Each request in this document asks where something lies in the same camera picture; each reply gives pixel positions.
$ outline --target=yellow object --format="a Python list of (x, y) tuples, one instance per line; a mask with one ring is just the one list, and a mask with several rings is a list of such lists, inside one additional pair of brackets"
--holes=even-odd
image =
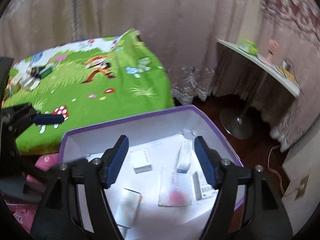
[(254, 44), (254, 42), (249, 40), (239, 41), (238, 48), (254, 56), (257, 55), (259, 52), (257, 45)]
[(285, 68), (283, 68), (283, 67), (279, 67), (279, 69), (281, 70), (281, 71), (283, 71), (283, 73), (288, 77), (288, 78), (290, 78), (292, 81), (295, 81), (296, 79), (294, 78), (294, 75), (292, 75), (289, 71), (287, 71)]

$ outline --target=clear plastic object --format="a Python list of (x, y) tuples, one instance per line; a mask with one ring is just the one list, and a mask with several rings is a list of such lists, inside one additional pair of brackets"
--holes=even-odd
[(191, 205), (191, 177), (173, 169), (162, 168), (158, 206), (183, 207)]

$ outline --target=purple rim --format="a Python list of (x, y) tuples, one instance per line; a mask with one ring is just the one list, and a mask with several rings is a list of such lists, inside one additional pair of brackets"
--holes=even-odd
[[(125, 122), (131, 122), (131, 121), (141, 120), (141, 119), (149, 118), (149, 117), (153, 117), (153, 116), (160, 116), (160, 115), (164, 115), (164, 114), (171, 114), (171, 113), (176, 113), (176, 112), (181, 112), (181, 111), (186, 111), (186, 110), (192, 110), (192, 111), (196, 112), (197, 114), (199, 114), (206, 121), (206, 123), (210, 126), (210, 128), (215, 132), (215, 134), (219, 137), (221, 143), (227, 148), (235, 165), (243, 167), (238, 155), (236, 154), (236, 152), (234, 151), (232, 146), (228, 143), (225, 136), (220, 132), (220, 130), (217, 128), (217, 126), (209, 119), (209, 117), (194, 105), (176, 106), (176, 107), (172, 107), (172, 108), (168, 108), (168, 109), (164, 109), (164, 110), (160, 110), (160, 111), (149, 112), (149, 113), (139, 114), (139, 115), (133, 115), (133, 116), (125, 117), (122, 119), (117, 119), (117, 120), (104, 122), (104, 123), (98, 123), (98, 124), (70, 130), (63, 135), (61, 145), (60, 145), (60, 150), (59, 150), (58, 161), (60, 164), (62, 163), (63, 154), (64, 154), (64, 147), (66, 145), (66, 141), (67, 141), (68, 137), (71, 135), (74, 135), (77, 133), (82, 133), (82, 132), (88, 132), (88, 131), (92, 131), (92, 130), (96, 130), (96, 129), (100, 129), (100, 128), (105, 128), (105, 127), (109, 127), (109, 126), (114, 126), (114, 125), (125, 123)], [(238, 203), (236, 203), (235, 210), (238, 209), (243, 203), (244, 203), (244, 198), (240, 199), (240, 201)]]

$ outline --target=tabletop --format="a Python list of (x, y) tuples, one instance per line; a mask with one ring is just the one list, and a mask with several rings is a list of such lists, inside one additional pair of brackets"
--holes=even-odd
[(257, 58), (254, 55), (250, 55), (243, 50), (238, 48), (237, 44), (218, 40), (217, 42), (228, 47), (229, 49), (232, 49), (233, 51), (241, 54), (242, 56), (246, 57), (248, 60), (252, 61), (256, 65), (258, 65), (260, 68), (262, 68), (264, 71), (266, 71), (269, 75), (271, 75), (273, 78), (275, 78), (281, 85), (283, 85), (295, 98), (298, 98), (300, 95), (300, 88), (298, 84), (294, 81), (291, 81), (289, 78), (286, 78), (285, 76), (281, 75), (279, 71), (276, 69), (275, 66), (270, 66), (265, 63), (263, 63), (259, 58)]

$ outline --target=white storage box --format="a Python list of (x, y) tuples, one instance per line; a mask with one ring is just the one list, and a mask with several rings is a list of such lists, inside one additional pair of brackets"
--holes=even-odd
[[(126, 135), (129, 138), (129, 152), (147, 150), (152, 170), (136, 174), (128, 152), (116, 183), (105, 190), (113, 215), (116, 214), (124, 188), (142, 195), (135, 223), (128, 229), (125, 239), (198, 239), (209, 218), (215, 196), (197, 201), (191, 182), (191, 206), (158, 206), (161, 168), (176, 168), (183, 134), (187, 130), (191, 131), (190, 134), (203, 136), (208, 146), (215, 149), (222, 158), (228, 158), (236, 165), (242, 166), (239, 157), (218, 128), (193, 105), (178, 106), (68, 131), (61, 142), (59, 160), (60, 163), (67, 163), (85, 158), (88, 154), (103, 153), (114, 146), (120, 135)], [(193, 148), (188, 171), (190, 179), (195, 171), (201, 171), (201, 167)], [(84, 227), (93, 231), (83, 185), (78, 186), (78, 192)], [(243, 203), (243, 197), (244, 186), (239, 186), (235, 209)]]

